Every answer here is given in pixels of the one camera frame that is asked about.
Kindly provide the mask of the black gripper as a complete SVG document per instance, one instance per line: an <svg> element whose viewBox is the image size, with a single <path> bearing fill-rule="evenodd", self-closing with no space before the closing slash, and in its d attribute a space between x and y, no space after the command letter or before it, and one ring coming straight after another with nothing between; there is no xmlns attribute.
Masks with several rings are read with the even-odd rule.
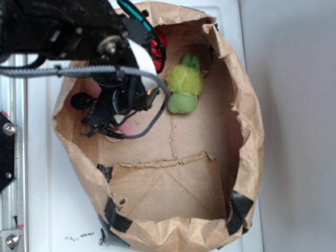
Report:
<svg viewBox="0 0 336 252"><path fill-rule="evenodd" d="M160 117L158 112L149 125L140 133L122 133L121 127L126 125L128 118L140 111L148 111L160 87L145 89L140 77L126 77L115 85L98 84L101 91L97 97L86 92L79 92L70 99L71 106L87 113L80 124L80 134L91 137L103 134L110 138L140 138L146 135Z"/></svg>

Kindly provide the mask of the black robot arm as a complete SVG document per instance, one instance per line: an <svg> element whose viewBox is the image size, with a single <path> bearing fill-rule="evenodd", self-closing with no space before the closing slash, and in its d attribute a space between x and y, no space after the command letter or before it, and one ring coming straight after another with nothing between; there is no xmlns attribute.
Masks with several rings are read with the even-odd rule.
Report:
<svg viewBox="0 0 336 252"><path fill-rule="evenodd" d="M147 11L130 1L1 1L1 61L14 54L37 59L19 67L1 66L12 78L66 76L91 78L98 97L78 93L71 105L86 113L81 134L96 133L124 140L125 121L149 110L153 100L170 92L158 78L166 60L162 37Z"/></svg>

